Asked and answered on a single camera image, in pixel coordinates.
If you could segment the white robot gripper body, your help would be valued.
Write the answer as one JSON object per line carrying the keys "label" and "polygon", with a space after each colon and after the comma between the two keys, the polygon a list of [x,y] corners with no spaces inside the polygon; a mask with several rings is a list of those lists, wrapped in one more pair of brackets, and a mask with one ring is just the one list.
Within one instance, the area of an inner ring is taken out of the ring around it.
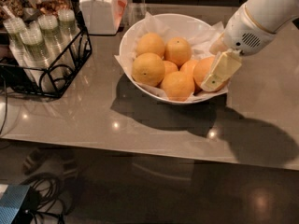
{"label": "white robot gripper body", "polygon": [[266,4],[245,3],[228,21],[223,42],[242,55],[260,52],[276,37],[275,24]]}

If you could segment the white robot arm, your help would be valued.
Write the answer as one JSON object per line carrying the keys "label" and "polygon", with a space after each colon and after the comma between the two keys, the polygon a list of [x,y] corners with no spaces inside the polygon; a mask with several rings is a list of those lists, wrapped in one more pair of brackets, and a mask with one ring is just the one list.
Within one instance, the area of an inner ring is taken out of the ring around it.
{"label": "white robot arm", "polygon": [[299,0],[245,2],[210,47],[215,59],[200,88],[204,91],[217,90],[241,67],[242,56],[260,52],[284,26],[298,18]]}

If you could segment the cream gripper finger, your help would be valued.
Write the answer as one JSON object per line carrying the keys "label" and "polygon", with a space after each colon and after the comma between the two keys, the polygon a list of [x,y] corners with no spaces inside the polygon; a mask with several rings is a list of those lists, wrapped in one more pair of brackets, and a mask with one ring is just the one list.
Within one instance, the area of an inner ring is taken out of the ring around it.
{"label": "cream gripper finger", "polygon": [[241,67],[242,58],[238,50],[218,52],[200,88],[203,91],[218,91]]}
{"label": "cream gripper finger", "polygon": [[221,34],[218,39],[211,45],[209,52],[216,55],[218,52],[225,52],[228,47],[224,43],[224,34]]}

